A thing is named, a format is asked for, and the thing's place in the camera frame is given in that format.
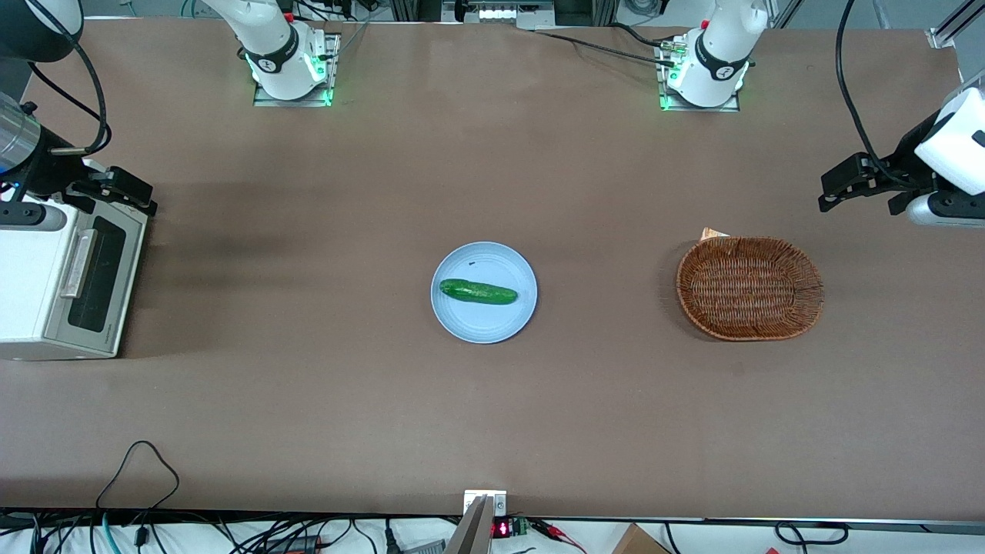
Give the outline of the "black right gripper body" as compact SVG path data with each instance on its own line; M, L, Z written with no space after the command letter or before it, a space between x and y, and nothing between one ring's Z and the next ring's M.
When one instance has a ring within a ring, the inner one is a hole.
M33 199L49 199L65 193L112 202L102 183L94 180L94 172L83 162L83 155L56 155L55 149L70 149L71 145L54 132L39 127L38 144L27 161L27 193Z

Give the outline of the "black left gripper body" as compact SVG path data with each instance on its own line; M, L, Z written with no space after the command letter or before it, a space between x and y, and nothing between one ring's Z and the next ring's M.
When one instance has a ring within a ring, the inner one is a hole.
M889 201L890 214L898 216L911 205L915 216L940 216L938 179L935 171L916 155L916 148L930 133L937 117L930 115L900 138L896 150L880 160L877 183L894 194Z

